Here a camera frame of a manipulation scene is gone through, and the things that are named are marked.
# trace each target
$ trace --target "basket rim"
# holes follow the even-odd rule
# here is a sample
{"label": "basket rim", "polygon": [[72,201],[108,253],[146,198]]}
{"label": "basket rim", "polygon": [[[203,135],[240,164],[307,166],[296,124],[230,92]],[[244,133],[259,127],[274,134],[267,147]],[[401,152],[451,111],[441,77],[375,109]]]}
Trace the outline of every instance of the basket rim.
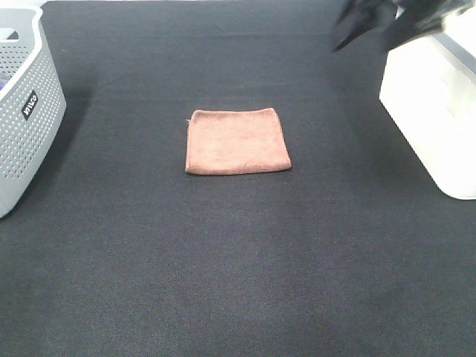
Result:
{"label": "basket rim", "polygon": [[26,72],[27,68],[29,68],[33,61],[38,57],[39,52],[42,50],[43,41],[41,32],[39,30],[39,21],[43,15],[43,10],[41,7],[37,6],[14,6],[14,5],[1,5],[0,10],[31,10],[35,14],[31,19],[31,28],[33,30],[33,38],[34,38],[34,47],[31,51],[30,55],[27,59],[22,63],[18,71],[10,78],[7,85],[0,90],[0,101],[2,101],[8,93],[15,87],[17,82],[22,78],[23,74]]}

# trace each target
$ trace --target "black cloth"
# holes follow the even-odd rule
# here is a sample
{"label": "black cloth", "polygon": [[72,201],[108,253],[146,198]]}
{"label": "black cloth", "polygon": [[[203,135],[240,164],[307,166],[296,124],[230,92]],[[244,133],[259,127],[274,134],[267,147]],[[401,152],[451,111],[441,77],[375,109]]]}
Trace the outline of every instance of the black cloth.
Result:
{"label": "black cloth", "polygon": [[[377,36],[331,53],[340,6],[44,6],[68,108],[0,221],[1,356],[474,354],[476,202],[379,102]],[[184,172],[194,109],[265,107],[292,170]]]}

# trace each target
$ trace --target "microfiber cloth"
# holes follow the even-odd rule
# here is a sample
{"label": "microfiber cloth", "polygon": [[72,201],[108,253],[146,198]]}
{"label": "microfiber cloth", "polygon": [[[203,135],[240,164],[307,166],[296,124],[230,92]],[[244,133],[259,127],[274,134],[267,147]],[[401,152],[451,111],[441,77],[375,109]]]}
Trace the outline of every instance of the microfiber cloth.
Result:
{"label": "microfiber cloth", "polygon": [[193,113],[188,126],[187,173],[236,175],[290,168],[280,119],[273,108]]}

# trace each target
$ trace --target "plastic basket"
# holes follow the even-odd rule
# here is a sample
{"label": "plastic basket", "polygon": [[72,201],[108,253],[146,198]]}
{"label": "plastic basket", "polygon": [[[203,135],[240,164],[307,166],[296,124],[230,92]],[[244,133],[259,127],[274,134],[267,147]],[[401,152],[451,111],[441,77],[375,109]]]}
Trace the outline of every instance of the plastic basket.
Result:
{"label": "plastic basket", "polygon": [[0,7],[0,28],[18,39],[0,39],[0,217],[24,193],[60,126],[66,102],[39,7]]}

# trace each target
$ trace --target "basket label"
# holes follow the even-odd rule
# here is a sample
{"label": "basket label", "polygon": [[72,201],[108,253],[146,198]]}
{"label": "basket label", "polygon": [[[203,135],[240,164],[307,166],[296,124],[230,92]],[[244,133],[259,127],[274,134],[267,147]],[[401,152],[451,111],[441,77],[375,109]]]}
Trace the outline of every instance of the basket label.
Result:
{"label": "basket label", "polygon": [[30,94],[30,97],[28,97],[27,102],[22,108],[22,114],[25,120],[28,120],[30,118],[37,103],[38,103],[38,96],[36,95],[36,92],[33,90]]}

